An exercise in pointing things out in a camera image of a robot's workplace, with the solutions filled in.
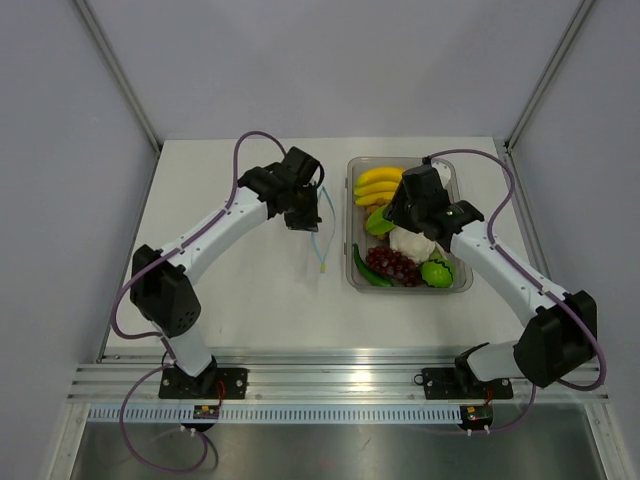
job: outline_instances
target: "bunch of bananas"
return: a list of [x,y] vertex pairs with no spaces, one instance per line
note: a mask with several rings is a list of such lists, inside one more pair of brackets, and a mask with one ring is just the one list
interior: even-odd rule
[[368,207],[390,203],[402,180],[402,172],[404,169],[397,167],[378,167],[364,172],[353,190],[356,205]]

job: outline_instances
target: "plastic container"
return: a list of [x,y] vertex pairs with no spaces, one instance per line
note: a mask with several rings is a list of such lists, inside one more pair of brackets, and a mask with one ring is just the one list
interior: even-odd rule
[[[359,292],[363,293],[386,293],[386,294],[408,294],[408,295],[446,295],[451,293],[461,293],[471,287],[473,282],[473,273],[460,259],[455,258],[451,254],[447,254],[446,258],[455,266],[455,279],[453,285],[449,288],[433,288],[421,283],[417,287],[396,286],[393,288],[376,287],[371,285],[358,271],[353,262],[353,249],[351,245],[358,244],[360,254],[365,255],[370,247],[385,244],[384,241],[378,240],[373,235],[369,235],[364,229],[364,208],[358,207],[353,203],[353,186],[357,178],[367,170],[376,167],[402,167],[405,169],[422,165],[421,158],[411,157],[357,157],[347,165],[347,179],[345,186],[347,188],[347,224],[345,228],[345,244],[344,253],[346,255],[346,275],[349,283]],[[446,160],[434,160],[432,165],[440,173],[443,185],[449,192],[449,198],[452,202],[460,200],[458,192],[458,183],[456,180],[453,165]]]

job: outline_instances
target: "cauliflower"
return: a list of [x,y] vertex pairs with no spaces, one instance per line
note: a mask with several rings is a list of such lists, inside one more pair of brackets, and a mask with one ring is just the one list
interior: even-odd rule
[[436,248],[436,242],[429,240],[421,233],[396,227],[389,232],[389,246],[392,250],[402,252],[416,264],[420,264],[429,260],[429,255]]

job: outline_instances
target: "white table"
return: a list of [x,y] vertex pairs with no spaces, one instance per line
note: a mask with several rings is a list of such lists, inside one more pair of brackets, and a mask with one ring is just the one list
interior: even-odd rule
[[[495,154],[491,138],[323,138],[287,139],[325,166],[325,185],[337,209],[336,236],[327,271],[319,263],[308,233],[291,232],[282,218],[254,229],[227,250],[195,290],[202,303],[197,326],[210,347],[250,349],[409,348],[467,346],[519,337],[522,326],[506,303],[479,276],[461,294],[438,296],[377,295],[357,292],[346,280],[343,255],[345,176],[357,156],[415,156],[449,148],[476,148]],[[136,248],[159,248],[220,206],[231,183],[235,140],[167,141],[159,161],[137,235]],[[488,218],[506,194],[502,171],[478,156],[447,157],[458,176],[461,198]],[[240,172],[281,160],[268,140],[248,140],[240,150]],[[320,205],[324,248],[331,216]],[[526,257],[514,210],[508,206],[496,232]],[[127,332],[151,325],[128,297],[119,310]],[[108,354],[160,345],[157,339],[129,342],[110,334]]]

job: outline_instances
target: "blue string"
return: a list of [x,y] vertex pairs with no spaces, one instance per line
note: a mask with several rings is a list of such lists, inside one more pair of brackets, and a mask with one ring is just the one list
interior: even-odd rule
[[329,204],[329,208],[331,209],[331,215],[333,217],[333,227],[331,230],[331,237],[329,237],[329,243],[327,243],[327,248],[324,251],[324,254],[320,252],[318,248],[318,244],[316,243],[316,232],[311,232],[311,246],[313,247],[313,251],[316,252],[316,256],[318,260],[320,260],[320,273],[324,273],[327,269],[327,256],[329,255],[329,249],[331,248],[331,242],[333,241],[333,236],[336,234],[336,209],[333,206],[333,202],[331,201],[331,197],[329,196],[329,192],[325,187],[320,188],[318,192],[318,203],[320,203],[320,197],[324,197],[327,199],[327,203]]

